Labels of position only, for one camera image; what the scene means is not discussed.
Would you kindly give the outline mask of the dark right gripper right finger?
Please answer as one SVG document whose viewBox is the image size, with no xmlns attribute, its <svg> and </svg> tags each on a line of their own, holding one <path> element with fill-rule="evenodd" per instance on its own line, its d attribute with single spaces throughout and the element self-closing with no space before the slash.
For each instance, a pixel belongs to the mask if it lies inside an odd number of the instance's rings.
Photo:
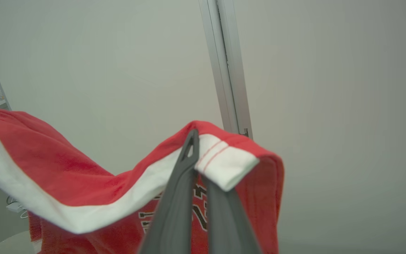
<svg viewBox="0 0 406 254">
<path fill-rule="evenodd" d="M 262 250 L 235 189 L 224 191 L 206 177 L 208 252 L 261 254 Z"/>
</svg>

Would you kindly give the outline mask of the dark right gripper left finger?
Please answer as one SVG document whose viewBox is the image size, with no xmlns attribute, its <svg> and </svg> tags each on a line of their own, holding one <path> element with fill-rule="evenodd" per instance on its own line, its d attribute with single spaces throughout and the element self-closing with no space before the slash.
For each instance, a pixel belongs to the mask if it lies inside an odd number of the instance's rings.
<svg viewBox="0 0 406 254">
<path fill-rule="evenodd" d="M 189 132 L 157 205 L 139 254 L 190 254 L 193 186 L 199 160 L 198 130 Z"/>
</svg>

